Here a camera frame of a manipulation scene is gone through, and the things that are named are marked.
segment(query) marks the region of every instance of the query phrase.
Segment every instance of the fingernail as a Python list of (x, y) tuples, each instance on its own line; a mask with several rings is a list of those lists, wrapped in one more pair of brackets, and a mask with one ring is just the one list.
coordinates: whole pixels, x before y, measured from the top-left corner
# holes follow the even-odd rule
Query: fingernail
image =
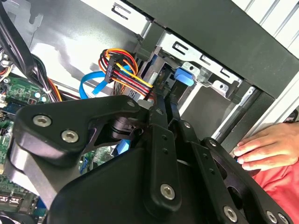
[(238, 150), (238, 149), (234, 151), (234, 154), (235, 154), (235, 156), (240, 156), (240, 155), (242, 155), (241, 151)]
[(239, 158), (239, 159), (238, 159), (238, 163), (243, 164), (243, 163), (244, 163), (244, 159)]
[(242, 168), (245, 170), (250, 170), (250, 166), (246, 163), (242, 165)]

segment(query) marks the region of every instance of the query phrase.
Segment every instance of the blue tab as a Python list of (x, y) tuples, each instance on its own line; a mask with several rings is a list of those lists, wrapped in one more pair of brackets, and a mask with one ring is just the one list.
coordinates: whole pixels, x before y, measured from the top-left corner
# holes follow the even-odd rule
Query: blue tab
[(174, 78), (188, 86), (193, 86), (194, 84), (192, 75), (183, 69), (177, 69), (174, 73)]

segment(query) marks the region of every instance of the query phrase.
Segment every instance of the red shirt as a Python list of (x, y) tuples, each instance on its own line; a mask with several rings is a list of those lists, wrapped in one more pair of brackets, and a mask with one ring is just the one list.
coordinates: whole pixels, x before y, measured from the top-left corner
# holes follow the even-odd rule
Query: red shirt
[(253, 179), (299, 224), (299, 162), (261, 171)]

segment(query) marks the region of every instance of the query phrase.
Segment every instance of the green circuit board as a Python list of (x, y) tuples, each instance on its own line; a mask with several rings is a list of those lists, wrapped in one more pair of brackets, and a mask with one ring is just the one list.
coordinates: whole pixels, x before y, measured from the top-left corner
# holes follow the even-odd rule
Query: green circuit board
[(6, 92), (7, 98), (14, 98), (29, 105), (49, 103), (47, 94), (43, 93), (38, 87), (30, 84), (26, 79), (9, 77), (9, 81)]
[[(0, 210), (35, 215), (43, 221), (47, 210), (39, 207), (41, 200), (35, 194), (9, 181), (4, 163), (12, 138), (16, 112), (24, 106), (49, 103), (46, 94), (22, 77), (9, 76), (0, 83)], [(78, 169), (85, 174), (113, 158), (111, 147), (101, 147), (82, 155)]]

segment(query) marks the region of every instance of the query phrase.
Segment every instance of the cable tie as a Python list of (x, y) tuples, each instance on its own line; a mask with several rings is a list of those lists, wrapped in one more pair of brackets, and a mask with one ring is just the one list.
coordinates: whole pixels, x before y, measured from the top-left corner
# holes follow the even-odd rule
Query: cable tie
[(43, 88), (43, 91), (46, 93), (46, 94), (50, 94), (52, 92), (52, 90), (46, 90), (45, 88)]

